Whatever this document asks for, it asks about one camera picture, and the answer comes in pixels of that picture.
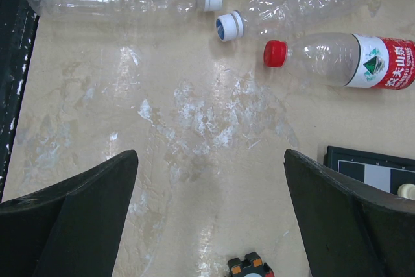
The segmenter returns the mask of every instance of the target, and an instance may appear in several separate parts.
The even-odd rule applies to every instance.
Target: beige surface
[[[362,8],[312,32],[415,40],[414,0],[381,1],[375,18]],[[262,44],[220,43],[213,16],[204,22],[41,19],[4,199],[135,149],[114,276],[224,276],[226,260],[253,250],[279,277],[308,276],[285,149],[319,160],[328,144],[413,158],[415,91],[303,86],[261,66]]]

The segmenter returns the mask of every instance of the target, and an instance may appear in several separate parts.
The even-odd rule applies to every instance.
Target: red label
[[[415,43],[410,40],[381,38],[389,52],[389,68],[374,88],[401,90],[415,80]]]

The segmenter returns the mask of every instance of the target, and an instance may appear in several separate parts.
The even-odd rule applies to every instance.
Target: green triangle logo
[[[371,73],[372,75],[375,73],[376,65],[377,65],[377,56],[372,58],[371,60],[367,61],[363,64],[365,68]]]

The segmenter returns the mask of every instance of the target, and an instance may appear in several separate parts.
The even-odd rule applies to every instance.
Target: tabletop
[[[376,0],[376,14],[362,7],[307,33],[415,40],[414,2]],[[252,251],[278,276],[308,276],[285,149],[413,158],[415,91],[304,84],[263,67],[263,42],[222,43],[214,24],[213,14],[162,27],[41,18],[3,200],[134,149],[114,276],[224,276]]]

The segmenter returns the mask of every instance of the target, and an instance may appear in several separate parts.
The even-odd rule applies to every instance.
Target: red and white label
[[[359,65],[347,87],[400,90],[415,80],[415,43],[410,40],[354,34]]]

